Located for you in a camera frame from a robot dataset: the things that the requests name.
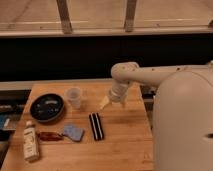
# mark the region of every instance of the wooden table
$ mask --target wooden table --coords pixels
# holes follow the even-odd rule
[[[73,109],[65,92],[78,86],[83,89],[81,109]],[[153,139],[139,86],[129,88],[126,106],[113,103],[99,112],[105,139],[94,141],[88,115],[97,112],[111,81],[36,84],[33,86],[17,130],[2,166],[2,171],[151,171],[153,170]],[[65,102],[65,110],[57,122],[40,124],[30,115],[32,102],[46,93],[56,93]],[[58,142],[39,142],[40,160],[28,163],[23,158],[23,129],[27,120],[36,123],[37,131],[62,132],[73,123],[83,128],[81,142],[65,138]]]

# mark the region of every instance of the blue sponge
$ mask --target blue sponge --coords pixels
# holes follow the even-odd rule
[[[81,141],[84,130],[78,128],[73,124],[68,124],[64,126],[63,135],[68,136],[73,141]]]

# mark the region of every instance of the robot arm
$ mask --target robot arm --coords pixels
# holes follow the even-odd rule
[[[158,87],[170,75],[191,69],[206,69],[209,65],[181,65],[140,68],[136,62],[118,63],[111,69],[112,87],[108,92],[110,102],[123,102],[132,82]]]

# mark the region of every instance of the black wall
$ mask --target black wall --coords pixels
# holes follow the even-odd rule
[[[117,62],[140,66],[205,64],[213,34],[2,38],[0,81],[110,77]]]

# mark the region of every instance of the white object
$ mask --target white object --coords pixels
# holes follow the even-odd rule
[[[122,99],[132,81],[158,87],[153,111],[154,171],[213,170],[211,62],[148,68],[119,63],[111,72],[114,82],[108,98],[112,102]]]
[[[9,125],[9,122],[10,122],[10,118],[7,118],[5,123],[4,123],[4,127],[7,127]]]
[[[100,110],[103,110],[106,106],[110,105],[111,102],[109,101],[109,98],[107,96],[104,96],[100,103]]]
[[[32,162],[39,158],[38,140],[36,131],[31,121],[26,122],[24,130],[24,159]]]
[[[82,90],[79,87],[72,87],[66,92],[66,97],[72,107],[79,109],[81,107]]]

